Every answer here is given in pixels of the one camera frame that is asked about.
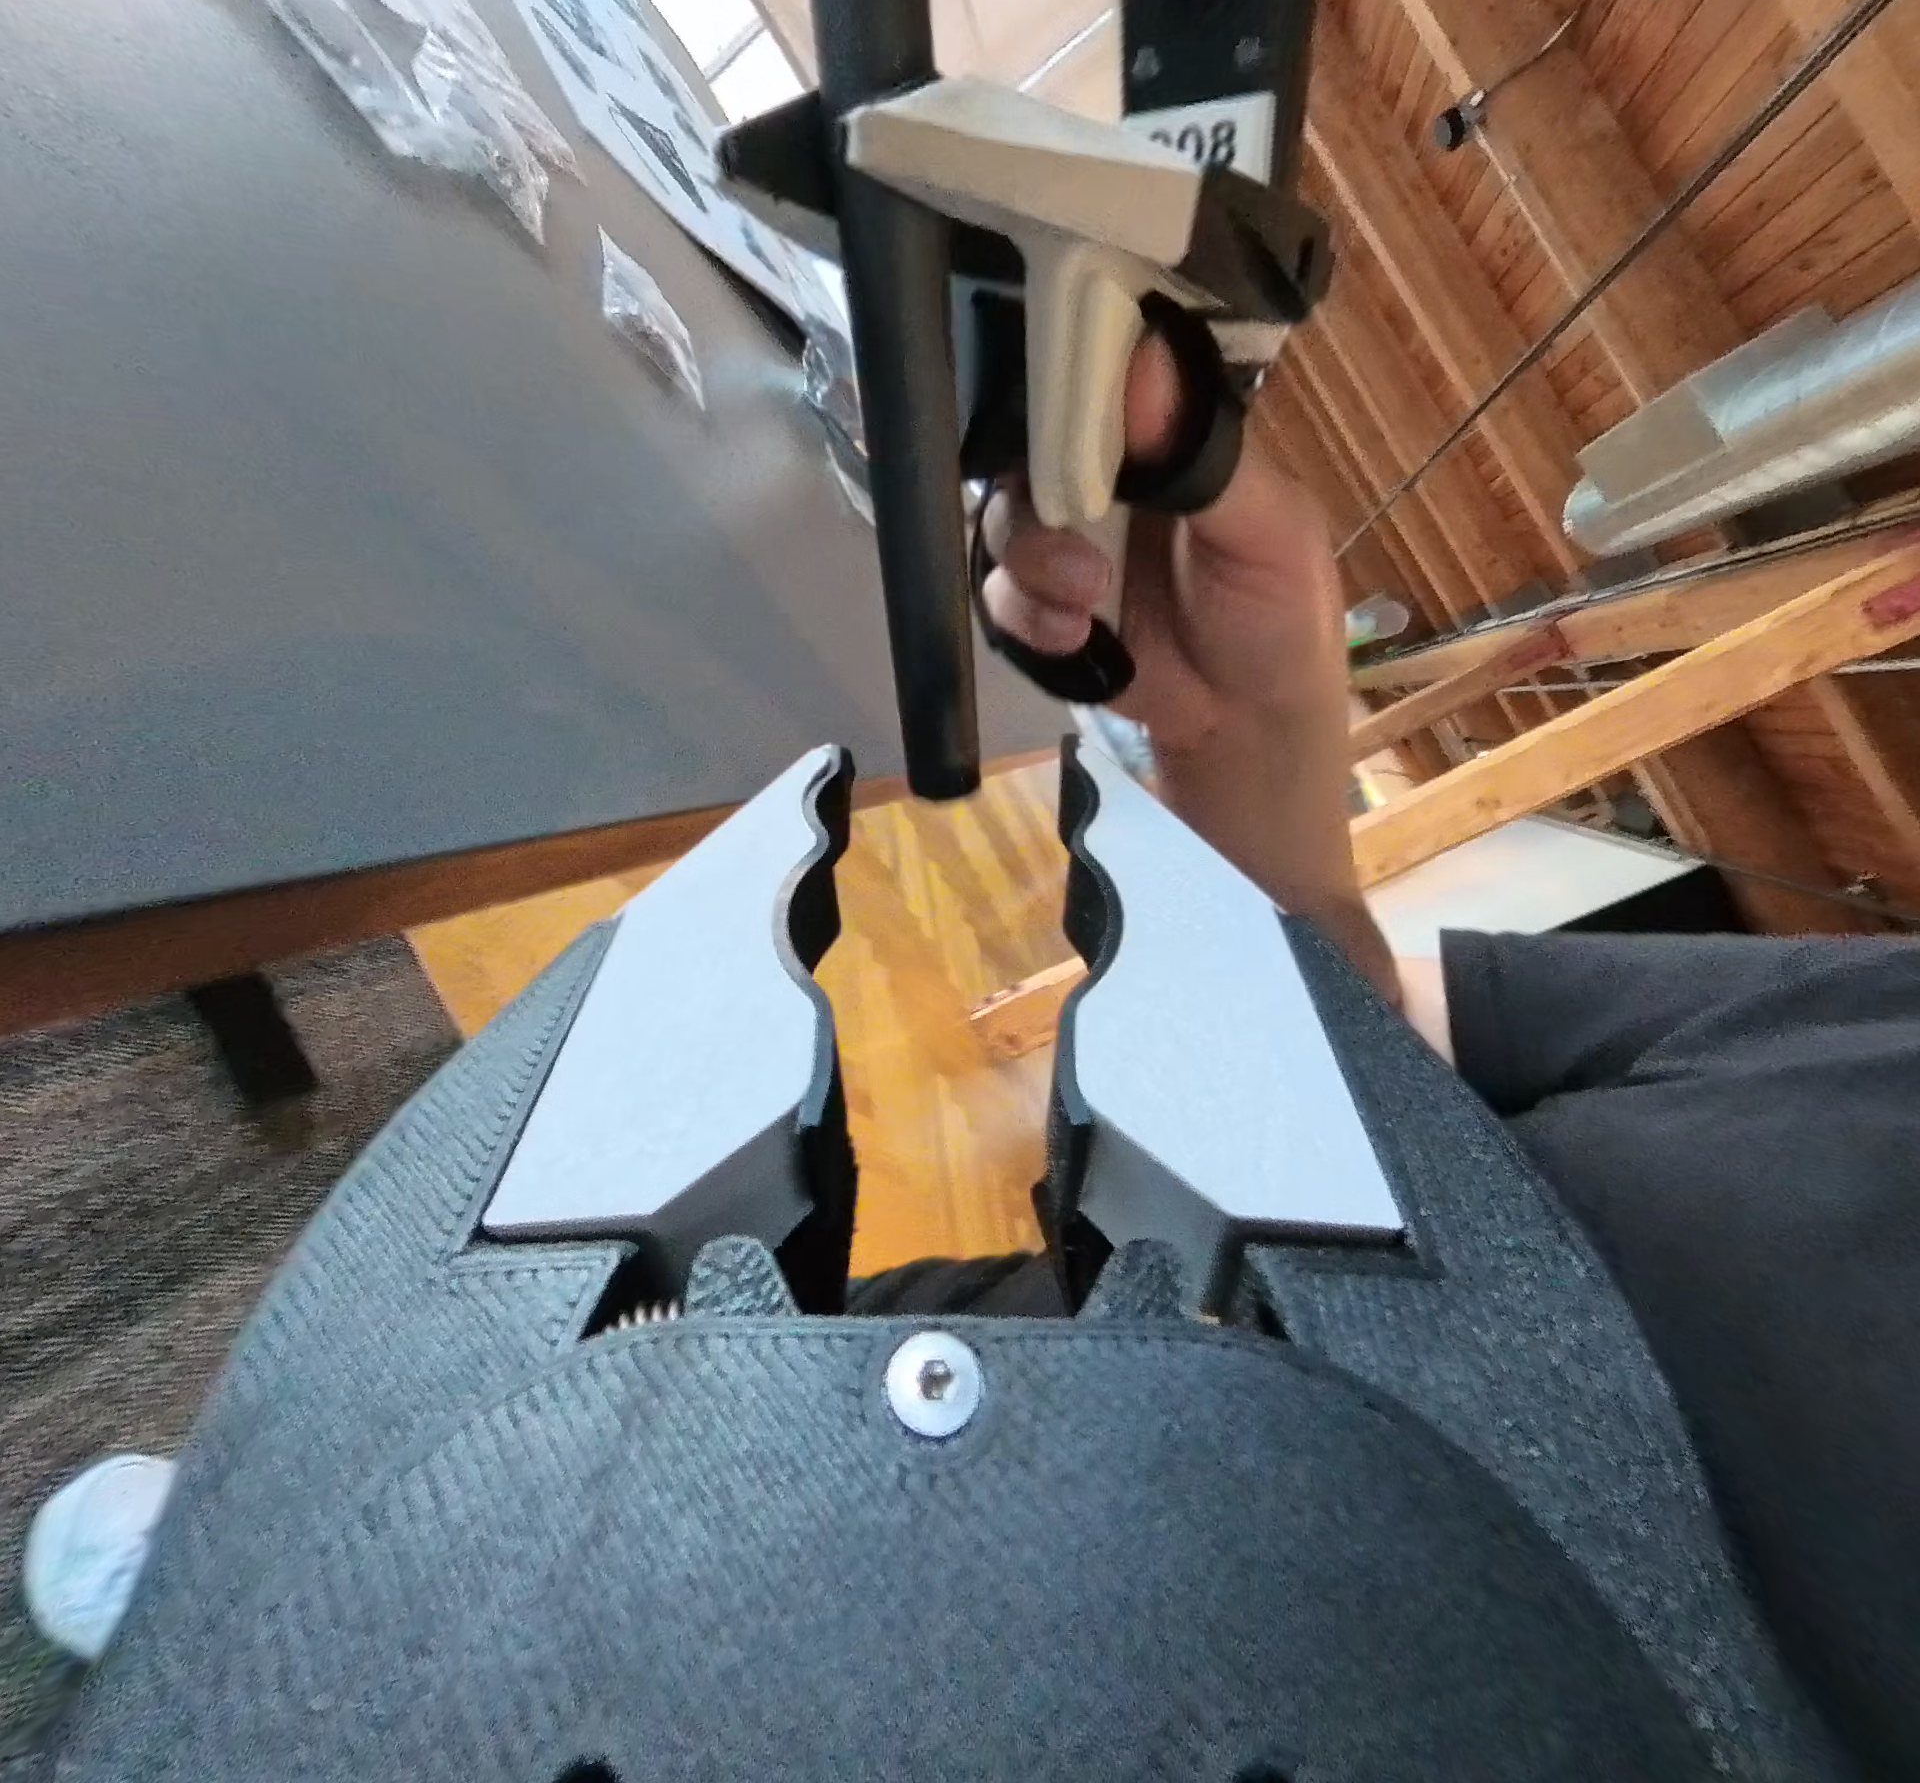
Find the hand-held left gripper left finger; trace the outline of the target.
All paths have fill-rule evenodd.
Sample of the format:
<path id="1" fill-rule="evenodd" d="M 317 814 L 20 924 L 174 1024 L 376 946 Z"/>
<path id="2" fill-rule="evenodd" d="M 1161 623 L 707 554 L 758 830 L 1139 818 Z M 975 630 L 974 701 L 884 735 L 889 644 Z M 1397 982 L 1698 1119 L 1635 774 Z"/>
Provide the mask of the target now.
<path id="1" fill-rule="evenodd" d="M 846 1303 L 856 1161 L 834 1014 L 855 765 L 824 743 L 611 914 L 480 1217 L 496 1243 L 630 1243 L 655 1297 L 745 1236 L 803 1312 Z"/>

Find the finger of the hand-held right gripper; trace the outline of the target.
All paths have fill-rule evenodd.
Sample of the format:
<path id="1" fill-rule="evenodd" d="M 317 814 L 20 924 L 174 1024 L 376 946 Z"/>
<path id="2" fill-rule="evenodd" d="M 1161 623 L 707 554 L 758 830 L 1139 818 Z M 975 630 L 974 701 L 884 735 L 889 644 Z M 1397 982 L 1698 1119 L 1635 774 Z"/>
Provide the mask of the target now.
<path id="1" fill-rule="evenodd" d="M 717 139 L 719 182 L 766 225 L 838 225 L 829 129 L 815 90 L 741 119 Z"/>
<path id="2" fill-rule="evenodd" d="M 1148 266 L 1184 260 L 1201 190 L 1178 153 L 975 76 L 847 112 L 841 157 L 852 175 L 959 225 Z"/>

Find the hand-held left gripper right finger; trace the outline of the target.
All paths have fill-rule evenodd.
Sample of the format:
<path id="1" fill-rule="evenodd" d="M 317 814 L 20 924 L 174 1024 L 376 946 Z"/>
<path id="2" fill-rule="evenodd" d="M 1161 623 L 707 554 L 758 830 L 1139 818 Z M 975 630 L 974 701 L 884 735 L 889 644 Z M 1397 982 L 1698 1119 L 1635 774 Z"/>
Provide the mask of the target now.
<path id="1" fill-rule="evenodd" d="M 1252 1249 L 1406 1260 L 1402 1201 L 1283 911 L 1113 757 L 1068 735 L 1064 928 L 1040 1217 L 1068 1308 L 1161 1243 L 1175 1305 L 1230 1312 Z"/>

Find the black metal pole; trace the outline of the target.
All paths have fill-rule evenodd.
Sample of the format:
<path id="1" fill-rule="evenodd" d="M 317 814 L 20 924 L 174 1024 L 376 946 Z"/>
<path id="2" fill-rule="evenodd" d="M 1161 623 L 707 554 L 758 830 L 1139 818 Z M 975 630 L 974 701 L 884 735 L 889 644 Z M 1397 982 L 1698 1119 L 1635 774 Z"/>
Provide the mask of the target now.
<path id="1" fill-rule="evenodd" d="M 979 786 L 945 220 L 850 165 L 856 109 L 932 80 L 927 0 L 808 0 L 877 512 L 903 772 Z"/>

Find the person's right forearm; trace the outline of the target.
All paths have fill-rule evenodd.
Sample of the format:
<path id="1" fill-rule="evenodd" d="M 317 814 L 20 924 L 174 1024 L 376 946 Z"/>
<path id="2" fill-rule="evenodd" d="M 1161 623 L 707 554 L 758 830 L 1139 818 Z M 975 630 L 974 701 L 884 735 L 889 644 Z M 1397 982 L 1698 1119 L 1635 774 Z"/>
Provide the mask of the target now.
<path id="1" fill-rule="evenodd" d="M 1354 858 L 1345 745 L 1292 729 L 1159 743 L 1163 802 L 1273 905 L 1323 933 L 1451 1063 L 1449 1002 L 1435 957 L 1395 956 Z"/>

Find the black desk leg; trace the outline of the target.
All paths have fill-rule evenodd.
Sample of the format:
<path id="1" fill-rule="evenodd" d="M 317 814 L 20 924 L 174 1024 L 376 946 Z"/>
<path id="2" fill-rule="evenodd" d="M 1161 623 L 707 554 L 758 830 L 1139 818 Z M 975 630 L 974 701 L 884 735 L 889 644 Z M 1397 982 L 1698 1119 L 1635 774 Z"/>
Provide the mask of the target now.
<path id="1" fill-rule="evenodd" d="M 319 1077 L 272 981 L 260 971 L 205 981 L 185 991 L 185 1002 L 247 1107 L 272 1109 L 313 1093 Z"/>

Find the person's right hand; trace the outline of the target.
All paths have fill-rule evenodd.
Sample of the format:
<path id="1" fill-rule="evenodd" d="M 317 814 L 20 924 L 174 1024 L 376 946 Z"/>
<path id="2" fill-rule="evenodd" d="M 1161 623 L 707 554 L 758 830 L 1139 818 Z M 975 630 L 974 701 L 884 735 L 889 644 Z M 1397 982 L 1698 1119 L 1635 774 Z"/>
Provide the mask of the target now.
<path id="1" fill-rule="evenodd" d="M 1242 447 L 1208 510 L 1130 513 L 1121 559 L 1048 528 L 1020 483 L 984 512 L 985 604 L 1010 638 L 1069 653 L 1116 601 L 1135 661 L 1116 703 L 1151 741 L 1167 798 L 1221 788 L 1256 812 L 1326 808 L 1342 835 L 1349 790 L 1342 604 L 1319 502 L 1282 463 Z"/>

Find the small clear plastic parts bag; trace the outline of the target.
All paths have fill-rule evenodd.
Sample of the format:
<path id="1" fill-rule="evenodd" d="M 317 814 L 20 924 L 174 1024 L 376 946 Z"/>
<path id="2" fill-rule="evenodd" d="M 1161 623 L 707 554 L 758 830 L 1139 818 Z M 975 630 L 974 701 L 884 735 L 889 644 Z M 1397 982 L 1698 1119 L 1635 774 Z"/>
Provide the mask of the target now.
<path id="1" fill-rule="evenodd" d="M 707 414 L 702 373 L 691 336 L 657 280 L 602 229 L 600 310 L 622 348 L 695 414 Z"/>

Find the printed instruction sheet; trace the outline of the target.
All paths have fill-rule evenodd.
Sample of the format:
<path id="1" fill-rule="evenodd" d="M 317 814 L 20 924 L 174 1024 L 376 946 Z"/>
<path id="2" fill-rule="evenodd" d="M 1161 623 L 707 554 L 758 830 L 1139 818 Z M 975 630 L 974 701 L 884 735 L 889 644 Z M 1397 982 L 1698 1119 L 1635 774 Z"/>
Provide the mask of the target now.
<path id="1" fill-rule="evenodd" d="M 799 326 L 846 336 L 826 267 L 720 187 L 725 116 L 651 0 L 513 0 L 580 129 L 682 235 Z"/>

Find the person's black shirt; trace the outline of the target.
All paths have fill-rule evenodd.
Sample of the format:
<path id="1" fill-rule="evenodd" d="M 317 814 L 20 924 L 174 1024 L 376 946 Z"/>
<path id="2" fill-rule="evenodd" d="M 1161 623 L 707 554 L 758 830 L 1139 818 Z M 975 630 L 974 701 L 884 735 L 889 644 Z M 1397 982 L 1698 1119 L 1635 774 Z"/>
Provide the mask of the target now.
<path id="1" fill-rule="evenodd" d="M 1916 1779 L 1916 941 L 1449 931 L 1390 991 L 1612 1268 L 1812 1699 Z"/>

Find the wooden ceiling beam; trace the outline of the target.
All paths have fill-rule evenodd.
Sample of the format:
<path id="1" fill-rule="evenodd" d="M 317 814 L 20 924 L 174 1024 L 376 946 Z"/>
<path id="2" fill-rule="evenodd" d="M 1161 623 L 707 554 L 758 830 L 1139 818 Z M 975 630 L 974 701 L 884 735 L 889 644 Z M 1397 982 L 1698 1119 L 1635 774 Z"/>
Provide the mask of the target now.
<path id="1" fill-rule="evenodd" d="M 1385 883 L 1805 682 L 1916 638 L 1916 537 L 1694 645 L 1665 666 L 1419 786 L 1352 825 L 1363 886 Z"/>

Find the silver ventilation duct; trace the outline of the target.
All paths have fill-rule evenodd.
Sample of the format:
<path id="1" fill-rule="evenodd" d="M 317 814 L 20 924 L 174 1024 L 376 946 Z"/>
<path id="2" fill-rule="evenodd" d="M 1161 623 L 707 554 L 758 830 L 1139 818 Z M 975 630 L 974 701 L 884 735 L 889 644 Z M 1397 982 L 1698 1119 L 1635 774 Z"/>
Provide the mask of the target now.
<path id="1" fill-rule="evenodd" d="M 1917 448 L 1917 282 L 1833 320 L 1807 307 L 1574 454 L 1562 528 L 1612 557 Z"/>

